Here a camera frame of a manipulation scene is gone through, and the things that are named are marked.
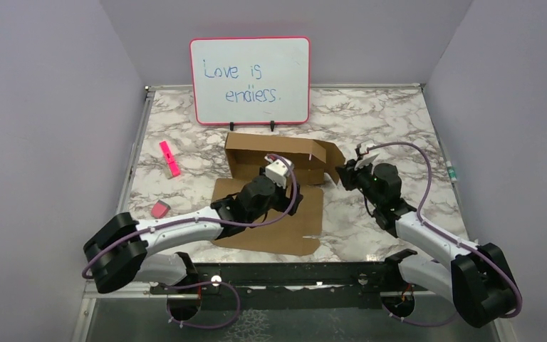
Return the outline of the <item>brown cardboard box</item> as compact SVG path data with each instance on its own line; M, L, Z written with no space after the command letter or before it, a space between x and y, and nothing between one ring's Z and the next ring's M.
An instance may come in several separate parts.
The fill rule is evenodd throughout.
M321 245L318 237L323 229L323 190L320 188L329 176L334 184L339 182L336 167L345 164L345 157L333 142L308 138L292 138L280 135L229 133L224 151L231 176L217 179L213 200L238 192L253 180L265 157L274 153L294 164L294 173L303 195L297 212L282 217L272 209L267 215L258 216L276 223L264 227L247 228L232 237L215 240L218 247L243 249L255 252L307 256Z

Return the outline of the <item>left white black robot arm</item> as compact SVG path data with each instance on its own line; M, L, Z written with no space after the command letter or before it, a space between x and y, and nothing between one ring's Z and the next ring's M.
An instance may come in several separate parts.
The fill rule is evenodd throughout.
M134 281L142 264L166 249L264 227L267 223L258 219L271 210L282 217L292 216L303 196L294 173L287 177L291 181L289 190L262 172L240 192L161 223L136 220L129 212L118 213L83 245L87 264L81 276L94 281L99 293L107 294Z

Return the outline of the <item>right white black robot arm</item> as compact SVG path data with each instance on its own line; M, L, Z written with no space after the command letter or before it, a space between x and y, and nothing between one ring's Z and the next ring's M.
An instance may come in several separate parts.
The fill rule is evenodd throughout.
M523 298L502 250L492 243L462 240L428 222L402 197L402 180L394 165L349 160L336 172L347 191L363 195L380 228L426 253L407 250L387 258L392 265L383 269L382 280L388 288L423 286L453 304L475 328L519 314Z

